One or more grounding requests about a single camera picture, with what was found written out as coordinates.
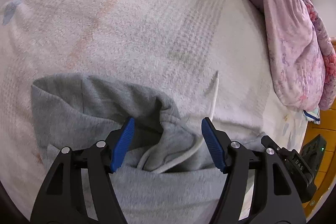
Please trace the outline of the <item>grey hooded sweatshirt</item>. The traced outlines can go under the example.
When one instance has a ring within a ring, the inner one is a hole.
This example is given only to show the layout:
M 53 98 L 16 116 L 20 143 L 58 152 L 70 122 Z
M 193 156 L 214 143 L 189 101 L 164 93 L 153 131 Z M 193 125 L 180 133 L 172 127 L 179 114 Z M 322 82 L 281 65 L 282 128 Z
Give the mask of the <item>grey hooded sweatshirt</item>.
M 110 179 L 129 223 L 209 223 L 226 176 L 163 92 L 97 76 L 58 74 L 31 86 L 35 137 L 46 168 L 65 147 L 88 148 L 135 119 L 122 167 Z

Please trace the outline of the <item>wooden headboard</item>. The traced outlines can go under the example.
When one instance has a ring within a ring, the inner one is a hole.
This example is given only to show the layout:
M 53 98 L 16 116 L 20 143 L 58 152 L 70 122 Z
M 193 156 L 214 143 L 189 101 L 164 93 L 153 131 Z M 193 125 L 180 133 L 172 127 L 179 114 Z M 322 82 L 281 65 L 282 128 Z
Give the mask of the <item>wooden headboard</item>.
M 315 172 L 316 191 L 302 204 L 306 217 L 310 217 L 322 205 L 322 199 L 333 188 L 335 180 L 335 104 L 320 112 L 320 124 L 307 124 L 301 150 L 304 158 L 314 165 Z

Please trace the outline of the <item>pink purple floral quilt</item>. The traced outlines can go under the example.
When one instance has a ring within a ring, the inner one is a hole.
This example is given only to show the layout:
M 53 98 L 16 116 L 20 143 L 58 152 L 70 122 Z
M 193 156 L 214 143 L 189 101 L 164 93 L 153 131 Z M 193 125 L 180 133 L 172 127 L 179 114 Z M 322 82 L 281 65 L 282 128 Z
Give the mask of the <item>pink purple floral quilt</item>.
M 265 16 L 274 90 L 285 106 L 327 110 L 335 100 L 335 50 L 310 0 L 250 0 Z

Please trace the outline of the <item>teal striped pillow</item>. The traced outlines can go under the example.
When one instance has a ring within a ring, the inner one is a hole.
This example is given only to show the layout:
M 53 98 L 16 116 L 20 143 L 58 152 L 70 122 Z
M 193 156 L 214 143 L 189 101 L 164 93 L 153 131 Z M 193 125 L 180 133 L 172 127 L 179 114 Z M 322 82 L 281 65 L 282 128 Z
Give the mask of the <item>teal striped pillow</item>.
M 312 111 L 304 110 L 303 115 L 308 122 L 313 122 L 314 124 L 317 124 L 317 125 L 319 125 L 321 123 L 320 108 L 319 107 L 316 107 Z

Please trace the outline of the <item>white patterned bed sheet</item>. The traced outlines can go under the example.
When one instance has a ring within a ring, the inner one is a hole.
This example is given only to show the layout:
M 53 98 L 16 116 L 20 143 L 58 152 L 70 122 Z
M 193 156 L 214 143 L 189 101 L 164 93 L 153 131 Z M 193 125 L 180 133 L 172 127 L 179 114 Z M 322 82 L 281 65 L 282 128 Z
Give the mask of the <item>white patterned bed sheet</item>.
M 48 168 L 31 86 L 58 74 L 97 76 L 165 93 L 198 127 L 251 149 L 264 134 L 300 149 L 307 123 L 273 90 L 264 18 L 249 0 L 1 0 L 1 182 L 25 217 Z

